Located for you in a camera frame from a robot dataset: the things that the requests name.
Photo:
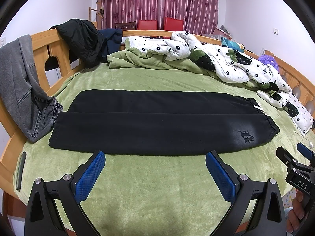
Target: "red curtain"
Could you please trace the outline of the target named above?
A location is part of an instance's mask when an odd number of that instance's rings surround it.
[[[158,20],[163,29],[164,18],[184,20],[184,30],[193,34],[211,34],[218,22],[218,0],[102,0],[102,28],[114,23]]]
[[[138,20],[156,20],[157,0],[102,0],[104,19],[102,29],[113,28],[114,23]]]

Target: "human hand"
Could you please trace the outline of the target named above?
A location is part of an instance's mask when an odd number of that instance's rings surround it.
[[[304,217],[305,212],[302,207],[303,195],[304,194],[301,191],[297,191],[296,196],[292,201],[293,209],[290,210],[290,212],[288,213],[287,219],[287,232],[289,233],[292,233],[299,228],[299,219],[302,219]]]

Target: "wooden bed frame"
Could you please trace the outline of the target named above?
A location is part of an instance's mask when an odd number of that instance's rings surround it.
[[[171,31],[161,31],[161,30],[132,30],[124,31],[124,36],[168,36],[172,34]],[[206,42],[210,44],[221,45],[219,40],[215,40],[209,37],[195,35],[200,42]],[[80,61],[80,64],[71,69],[70,60],[69,60],[69,47],[66,42],[60,37],[56,29],[47,30],[40,32],[38,34],[32,35],[33,51],[34,51],[34,60],[36,64],[36,70],[38,74],[39,84],[47,92],[49,96],[52,96],[54,93],[59,90],[64,81],[72,76],[74,73],[80,71],[84,64]],[[49,58],[48,49],[50,56],[57,58],[59,63],[59,68],[62,78],[59,79],[53,86],[50,87],[47,76],[45,73],[45,62]],[[245,51],[245,54],[257,59],[257,56],[254,53]],[[301,73],[296,69],[291,67],[286,62],[275,57],[281,72],[286,75],[289,80],[291,87],[299,86],[301,90],[300,101],[305,105],[307,101],[313,101],[315,96],[315,86]],[[13,121],[12,117],[5,108],[1,98],[0,98],[0,122],[4,126],[7,133],[10,135],[10,139],[2,153],[0,158],[0,188],[11,196],[18,199],[17,195],[14,192],[13,188],[13,173],[16,168],[18,161],[18,156],[22,152],[23,146],[26,142],[26,137],[22,131],[18,128],[16,123]]]

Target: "folded black sweatpants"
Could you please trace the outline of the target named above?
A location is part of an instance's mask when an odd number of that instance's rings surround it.
[[[279,133],[254,106],[253,98],[225,93],[87,90],[59,114],[49,145],[107,154],[235,152]]]

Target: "gray denim jacket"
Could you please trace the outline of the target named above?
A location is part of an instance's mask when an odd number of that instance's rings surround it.
[[[0,96],[31,142],[51,131],[62,111],[62,105],[39,86],[30,35],[0,48]]]

